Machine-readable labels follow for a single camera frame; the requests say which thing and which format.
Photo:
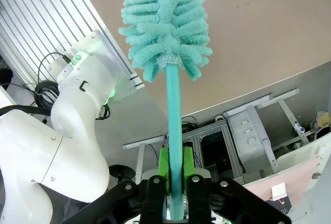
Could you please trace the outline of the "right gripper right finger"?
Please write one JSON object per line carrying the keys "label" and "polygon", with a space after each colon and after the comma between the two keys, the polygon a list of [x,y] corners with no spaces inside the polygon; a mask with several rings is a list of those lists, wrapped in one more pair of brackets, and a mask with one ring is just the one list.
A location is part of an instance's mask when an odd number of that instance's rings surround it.
{"label": "right gripper right finger", "polygon": [[189,223],[212,223],[212,213],[230,223],[290,223],[290,218],[230,178],[213,182],[196,173],[193,151],[183,148],[184,191]]}

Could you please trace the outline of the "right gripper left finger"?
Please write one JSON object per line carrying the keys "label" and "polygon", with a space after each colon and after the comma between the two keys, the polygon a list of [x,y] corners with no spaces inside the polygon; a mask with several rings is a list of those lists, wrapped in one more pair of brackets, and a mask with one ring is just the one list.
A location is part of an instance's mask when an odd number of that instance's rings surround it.
{"label": "right gripper left finger", "polygon": [[162,223],[166,218],[169,193],[169,151],[160,151],[156,175],[139,184],[125,180],[88,204],[63,223]]}

